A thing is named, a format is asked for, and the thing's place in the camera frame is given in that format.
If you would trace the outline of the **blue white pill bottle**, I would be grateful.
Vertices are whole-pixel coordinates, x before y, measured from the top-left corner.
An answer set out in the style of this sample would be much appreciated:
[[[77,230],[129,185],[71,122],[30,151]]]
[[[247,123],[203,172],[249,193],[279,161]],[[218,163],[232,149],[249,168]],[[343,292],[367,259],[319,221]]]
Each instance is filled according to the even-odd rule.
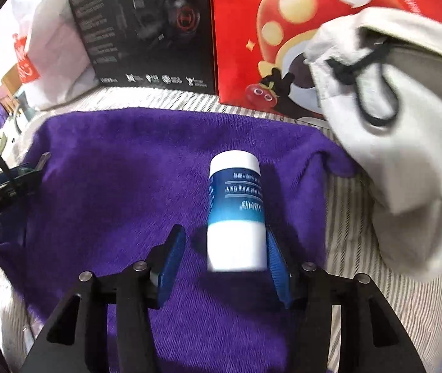
[[[260,164],[250,152],[220,152],[210,163],[207,266],[212,272],[267,268]]]

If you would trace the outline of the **purple towel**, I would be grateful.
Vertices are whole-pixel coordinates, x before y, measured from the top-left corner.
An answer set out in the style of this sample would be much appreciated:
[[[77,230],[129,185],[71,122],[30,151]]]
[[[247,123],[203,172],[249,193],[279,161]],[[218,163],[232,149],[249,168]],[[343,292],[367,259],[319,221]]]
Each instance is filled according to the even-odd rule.
[[[0,216],[0,267],[41,318],[79,273],[143,259],[175,224],[188,241],[171,298],[151,315],[165,372],[283,372],[296,324],[271,277],[207,271],[208,174],[220,152],[260,162],[266,220],[301,260],[325,262],[330,174],[357,164],[320,130],[161,109],[72,112],[35,132],[25,163],[50,154],[41,185]]]

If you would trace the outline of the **striped bed quilt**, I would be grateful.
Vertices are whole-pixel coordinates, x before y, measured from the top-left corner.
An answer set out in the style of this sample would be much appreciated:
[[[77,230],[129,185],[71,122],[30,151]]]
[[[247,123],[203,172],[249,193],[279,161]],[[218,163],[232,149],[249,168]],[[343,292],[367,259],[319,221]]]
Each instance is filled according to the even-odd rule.
[[[49,118],[72,112],[161,109],[284,122],[276,115],[222,105],[204,94],[115,88],[89,96],[89,102],[90,110],[50,111],[35,117],[6,150],[7,163],[34,168],[38,162],[29,165],[24,159],[35,132]],[[311,127],[342,148],[330,132]],[[351,178],[334,174],[328,177],[326,259],[322,265],[298,259],[276,237],[293,277],[293,303],[284,308],[296,320],[283,372],[432,372],[442,358],[442,275],[421,283],[392,271],[378,247],[372,210],[368,179],[357,165],[357,173]],[[67,341],[50,328],[41,333],[25,362],[26,368],[66,372],[69,363],[65,354],[87,347],[92,338],[102,334],[114,348],[101,345],[91,351],[98,359],[98,371],[165,372],[151,315],[166,304],[158,307],[155,286],[155,264],[166,239],[121,271],[103,275],[82,271],[47,318],[39,317],[10,282],[47,326],[56,319],[57,306],[72,308],[79,314],[76,332]]]

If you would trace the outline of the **white Miniso shopping bag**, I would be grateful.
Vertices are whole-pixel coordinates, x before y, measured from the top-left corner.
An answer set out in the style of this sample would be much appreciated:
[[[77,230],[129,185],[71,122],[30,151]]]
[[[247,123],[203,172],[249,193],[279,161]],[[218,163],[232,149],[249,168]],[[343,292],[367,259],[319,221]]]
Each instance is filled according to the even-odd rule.
[[[0,84],[13,69],[28,104],[48,110],[98,86],[68,0],[6,0],[0,8]]]

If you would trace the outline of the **black headset box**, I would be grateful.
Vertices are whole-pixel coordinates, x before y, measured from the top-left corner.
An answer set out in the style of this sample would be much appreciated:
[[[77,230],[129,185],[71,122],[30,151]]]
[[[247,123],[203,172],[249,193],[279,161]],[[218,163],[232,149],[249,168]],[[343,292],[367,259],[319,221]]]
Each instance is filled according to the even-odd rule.
[[[101,85],[215,94],[211,0],[68,0]]]

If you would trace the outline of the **red mushroom paper bag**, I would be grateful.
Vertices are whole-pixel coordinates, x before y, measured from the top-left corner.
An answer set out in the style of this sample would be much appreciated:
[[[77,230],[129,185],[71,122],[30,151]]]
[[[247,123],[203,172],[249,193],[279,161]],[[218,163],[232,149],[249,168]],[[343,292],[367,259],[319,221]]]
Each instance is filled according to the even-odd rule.
[[[442,23],[442,0],[212,0],[222,104],[323,119],[305,48],[320,25],[385,7]]]

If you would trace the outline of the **grey Nike drawstring backpack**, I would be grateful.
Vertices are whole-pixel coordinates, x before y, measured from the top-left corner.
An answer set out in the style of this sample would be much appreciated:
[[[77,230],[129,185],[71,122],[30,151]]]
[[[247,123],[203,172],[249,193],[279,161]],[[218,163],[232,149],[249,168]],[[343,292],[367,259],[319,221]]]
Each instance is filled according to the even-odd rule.
[[[366,8],[320,26],[305,55],[331,130],[371,181],[383,260],[442,274],[442,23]]]

